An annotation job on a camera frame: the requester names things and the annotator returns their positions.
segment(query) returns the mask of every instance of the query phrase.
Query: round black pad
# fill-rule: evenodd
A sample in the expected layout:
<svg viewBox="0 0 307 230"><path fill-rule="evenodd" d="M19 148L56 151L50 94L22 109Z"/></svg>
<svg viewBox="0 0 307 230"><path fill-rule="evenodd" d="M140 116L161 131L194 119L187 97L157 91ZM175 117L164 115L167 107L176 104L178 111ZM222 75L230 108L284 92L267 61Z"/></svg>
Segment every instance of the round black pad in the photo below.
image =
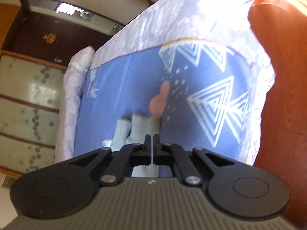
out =
<svg viewBox="0 0 307 230"><path fill-rule="evenodd" d="M289 188L281 178L238 163L218 168L207 192L220 208L247 218L279 213L290 198Z"/></svg>
<svg viewBox="0 0 307 230"><path fill-rule="evenodd" d="M21 176L10 191L18 214L54 219L85 207L94 195L94 185L82 167L53 165Z"/></svg>

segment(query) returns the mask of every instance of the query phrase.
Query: bed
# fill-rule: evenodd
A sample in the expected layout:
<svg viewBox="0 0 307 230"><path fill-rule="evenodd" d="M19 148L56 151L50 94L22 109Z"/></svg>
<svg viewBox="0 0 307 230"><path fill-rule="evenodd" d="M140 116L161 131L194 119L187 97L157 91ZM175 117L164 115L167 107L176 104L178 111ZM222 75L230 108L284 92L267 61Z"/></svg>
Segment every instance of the bed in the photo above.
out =
<svg viewBox="0 0 307 230"><path fill-rule="evenodd" d="M132 120L127 136L151 120L161 142L253 165L275 77L247 19L253 1L159 0L96 53L77 53L64 76L56 162L110 146L120 119Z"/></svg>

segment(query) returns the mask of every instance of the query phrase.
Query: frosted glass panel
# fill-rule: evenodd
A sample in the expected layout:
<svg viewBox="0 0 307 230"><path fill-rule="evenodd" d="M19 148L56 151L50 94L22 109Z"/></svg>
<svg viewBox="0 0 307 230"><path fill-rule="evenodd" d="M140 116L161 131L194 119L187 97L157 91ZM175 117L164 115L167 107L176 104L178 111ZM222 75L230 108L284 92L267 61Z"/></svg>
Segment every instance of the frosted glass panel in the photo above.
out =
<svg viewBox="0 0 307 230"><path fill-rule="evenodd" d="M63 76L63 71L2 55L0 94L59 109Z"/></svg>
<svg viewBox="0 0 307 230"><path fill-rule="evenodd" d="M21 139L56 145L59 114L0 98L0 132Z"/></svg>
<svg viewBox="0 0 307 230"><path fill-rule="evenodd" d="M0 166L28 173L54 164L55 150L0 136Z"/></svg>

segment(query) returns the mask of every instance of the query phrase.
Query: gray ribbed base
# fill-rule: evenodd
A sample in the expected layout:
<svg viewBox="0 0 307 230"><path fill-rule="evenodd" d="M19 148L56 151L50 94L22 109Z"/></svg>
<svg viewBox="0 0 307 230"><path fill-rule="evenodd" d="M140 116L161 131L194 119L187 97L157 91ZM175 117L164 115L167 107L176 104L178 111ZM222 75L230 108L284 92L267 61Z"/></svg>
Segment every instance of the gray ribbed base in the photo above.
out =
<svg viewBox="0 0 307 230"><path fill-rule="evenodd" d="M36 220L19 216L5 230L284 230L295 229L282 217L243 221L219 212L202 191L177 178L126 178L103 187L94 201L65 218Z"/></svg>

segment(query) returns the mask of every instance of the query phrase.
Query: dark wooden door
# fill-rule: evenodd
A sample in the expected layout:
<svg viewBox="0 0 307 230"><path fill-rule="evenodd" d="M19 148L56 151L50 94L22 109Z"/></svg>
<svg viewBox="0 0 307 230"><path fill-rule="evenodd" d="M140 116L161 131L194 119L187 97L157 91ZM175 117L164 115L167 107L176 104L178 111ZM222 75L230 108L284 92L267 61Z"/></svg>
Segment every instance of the dark wooden door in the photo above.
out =
<svg viewBox="0 0 307 230"><path fill-rule="evenodd" d="M47 43L44 35L54 35ZM7 50L67 66L81 49L92 46L98 50L111 37L87 27L55 17L31 12L16 31Z"/></svg>

